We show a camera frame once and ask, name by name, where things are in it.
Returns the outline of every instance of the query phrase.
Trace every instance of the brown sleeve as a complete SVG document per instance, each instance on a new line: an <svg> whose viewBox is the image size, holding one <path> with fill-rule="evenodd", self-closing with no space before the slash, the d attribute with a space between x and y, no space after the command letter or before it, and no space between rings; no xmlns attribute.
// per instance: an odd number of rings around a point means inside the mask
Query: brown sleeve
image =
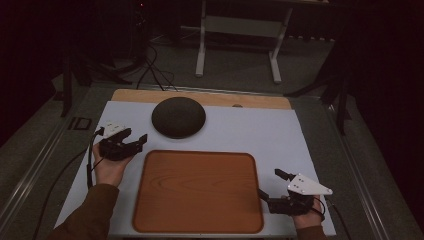
<svg viewBox="0 0 424 240"><path fill-rule="evenodd" d="M108 184L90 188L82 205L48 236L48 240L107 239L119 189Z"/></svg>
<svg viewBox="0 0 424 240"><path fill-rule="evenodd" d="M296 229L298 240L327 240L322 226Z"/></svg>

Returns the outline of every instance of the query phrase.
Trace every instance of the metal frame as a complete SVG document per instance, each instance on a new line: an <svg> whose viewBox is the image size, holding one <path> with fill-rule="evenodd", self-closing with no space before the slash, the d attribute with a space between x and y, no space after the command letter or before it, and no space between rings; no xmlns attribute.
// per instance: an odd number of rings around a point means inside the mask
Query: metal frame
<svg viewBox="0 0 424 240"><path fill-rule="evenodd" d="M206 31L210 31L251 36L275 37L277 39L277 44L275 48L269 52L269 60L274 82L276 84L280 84L282 79L280 69L278 67L277 56L283 43L292 12L293 8L287 9L283 22L209 16L206 14L206 0L202 0L200 47L199 53L197 55L196 77L203 76L206 54L205 34Z"/></svg>
<svg viewBox="0 0 424 240"><path fill-rule="evenodd" d="M346 140L346 137L342 136L339 132L338 126L334 120L334 115L336 114L336 110L334 109L333 105L328 106L324 104L323 107L325 108L324 110L327 113L329 122L331 123L331 126L333 127L333 132L336 134L338 140L340 141L340 144L342 145L342 149L345 152L345 155L348 159L349 170L353 178L352 182L356 188L356 191L358 192L359 199L361 200L362 206L364 208L364 212L368 218L368 221L370 223L370 226L374 233L375 238L376 239L391 239L380 217L380 213L378 212L376 208L374 199L372 198L368 190L364 177L362 176L361 171L359 170L359 167L356 163L357 161L355 160L355 157L353 156L352 151L350 150L349 143Z"/></svg>
<svg viewBox="0 0 424 240"><path fill-rule="evenodd" d="M73 101L73 107L70 107L68 114L66 114L66 117L62 118L60 122L56 125L56 127L53 129L49 138L46 140L46 143L43 145L37 157L34 159L32 165L28 168L24 176L16 185L11 196L9 196L9 199L1 209L0 239L3 239L5 237L9 226L12 224L14 218L18 214L20 208L22 207L26 198L34 187L34 184L38 180L41 172L47 165L50 156L56 149L56 145L60 141L68 125L72 122L72 118L77 110L77 106L81 104L86 93L87 90L77 92L77 96L76 98L74 98Z"/></svg>

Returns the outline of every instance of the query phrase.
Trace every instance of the black round object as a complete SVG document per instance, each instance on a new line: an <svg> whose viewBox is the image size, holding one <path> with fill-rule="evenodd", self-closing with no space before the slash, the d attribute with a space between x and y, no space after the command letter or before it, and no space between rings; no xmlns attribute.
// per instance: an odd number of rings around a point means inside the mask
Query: black round object
<svg viewBox="0 0 424 240"><path fill-rule="evenodd" d="M161 134L174 139L189 137L205 124L202 105L191 98L173 97L160 102L152 113L152 123Z"/></svg>

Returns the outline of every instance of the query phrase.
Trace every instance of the white tabletop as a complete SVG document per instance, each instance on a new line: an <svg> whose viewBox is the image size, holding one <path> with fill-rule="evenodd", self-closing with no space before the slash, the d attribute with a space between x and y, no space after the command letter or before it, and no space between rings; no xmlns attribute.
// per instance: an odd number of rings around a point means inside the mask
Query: white tabletop
<svg viewBox="0 0 424 240"><path fill-rule="evenodd" d="M274 175L280 168L287 173L302 173L318 181L314 165L294 110L232 108L206 106L206 122L195 135L186 139L170 139L159 134L151 123L155 103L114 102L107 103L98 128L113 121L132 129L125 142L133 142L143 134L148 141L143 152L137 154L128 165L120 194L111 219L109 234L121 237L289 237L296 231L292 219L286 215L270 214L262 201L264 228L257 234L146 234L135 231L132 217L145 155L152 150L186 150L245 152L256 160L260 188L270 197L288 195L288 182ZM56 225L83 202L87 193L85 156L71 190L58 217ZM328 211L323 222L326 235L335 235Z"/></svg>

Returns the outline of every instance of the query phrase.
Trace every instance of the wooden tray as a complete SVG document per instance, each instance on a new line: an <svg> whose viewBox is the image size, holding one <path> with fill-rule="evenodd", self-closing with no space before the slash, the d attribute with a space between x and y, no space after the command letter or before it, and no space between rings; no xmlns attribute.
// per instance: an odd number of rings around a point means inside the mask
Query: wooden tray
<svg viewBox="0 0 424 240"><path fill-rule="evenodd" d="M146 155L133 225L149 233L257 233L263 216L247 153L154 150Z"/></svg>

